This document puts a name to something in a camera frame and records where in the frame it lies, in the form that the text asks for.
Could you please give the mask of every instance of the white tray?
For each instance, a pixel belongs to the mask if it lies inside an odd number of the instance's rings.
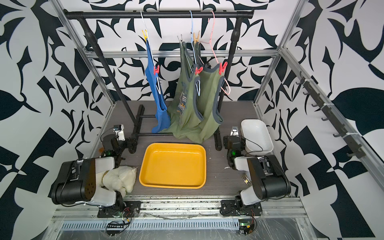
[[[263,121],[259,119],[243,120],[241,122],[241,133],[242,136],[246,138],[245,150],[251,155],[263,156],[272,152],[273,143],[271,136],[269,135],[268,129]]]

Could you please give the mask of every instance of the crumpled white fabric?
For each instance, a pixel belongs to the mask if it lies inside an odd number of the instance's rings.
[[[96,185],[108,190],[119,191],[124,197],[131,193],[136,181],[136,167],[120,166],[118,168],[96,174]]]

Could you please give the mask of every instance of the pink hanger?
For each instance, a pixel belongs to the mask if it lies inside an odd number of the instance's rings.
[[[217,59],[216,54],[215,54],[215,51],[214,51],[214,48],[212,47],[212,34],[214,33],[214,28],[215,28],[215,13],[214,13],[213,11],[211,11],[211,12],[212,12],[212,14],[214,15],[214,24],[212,25],[212,31],[211,31],[211,37],[209,38],[209,43],[206,43],[206,42],[203,42],[203,41],[200,41],[200,42],[209,44],[209,45],[211,46],[211,49],[212,49],[212,52],[214,53],[216,62],[217,62],[217,64],[219,64],[218,59]],[[226,66],[227,66],[227,62],[224,64],[223,69],[222,69],[221,66],[220,66],[220,70],[219,70],[220,74],[221,74],[221,72],[224,72],[224,71],[225,71],[225,67],[226,67]],[[223,87],[221,87],[221,90],[223,90],[223,92],[228,96],[228,95],[231,93],[231,87],[229,86],[229,83],[227,82],[227,79],[226,79],[225,77],[224,77],[224,80],[225,80],[225,83],[227,84],[227,86],[228,86],[228,88],[229,88],[229,92],[226,92],[226,91],[223,89]]]

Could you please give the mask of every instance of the printed graphic on shirt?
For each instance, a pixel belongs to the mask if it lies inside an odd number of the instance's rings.
[[[177,106],[177,112],[180,113],[180,118],[183,115],[186,102],[187,102],[187,97],[185,96],[184,92],[181,92],[181,94],[180,94],[180,103]]]

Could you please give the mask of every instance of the mounting plate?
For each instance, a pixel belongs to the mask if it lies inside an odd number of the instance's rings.
[[[252,211],[255,216],[260,216],[260,212],[262,212],[261,204],[257,203],[246,207],[238,207],[235,200],[221,200],[220,214],[225,217],[252,216]]]
[[[125,202],[126,207],[129,207],[129,213],[126,215],[127,217],[134,217],[135,212],[140,212],[140,201],[127,201]],[[108,217],[116,217],[119,216],[120,213],[124,210],[116,209],[115,207],[105,207],[99,208],[99,212],[97,213],[98,218],[108,218]]]

